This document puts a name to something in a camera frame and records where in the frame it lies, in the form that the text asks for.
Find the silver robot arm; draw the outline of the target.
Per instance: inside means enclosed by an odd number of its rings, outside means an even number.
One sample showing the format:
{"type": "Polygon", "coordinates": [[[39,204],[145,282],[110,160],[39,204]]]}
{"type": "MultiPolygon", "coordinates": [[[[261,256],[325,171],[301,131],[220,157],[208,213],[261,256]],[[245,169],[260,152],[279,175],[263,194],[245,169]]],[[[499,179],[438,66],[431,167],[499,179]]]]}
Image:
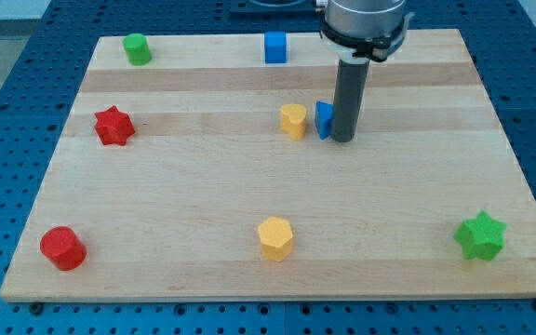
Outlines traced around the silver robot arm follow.
{"type": "Polygon", "coordinates": [[[316,0],[320,38],[344,62],[384,62],[404,43],[414,17],[406,0],[316,0]]]}

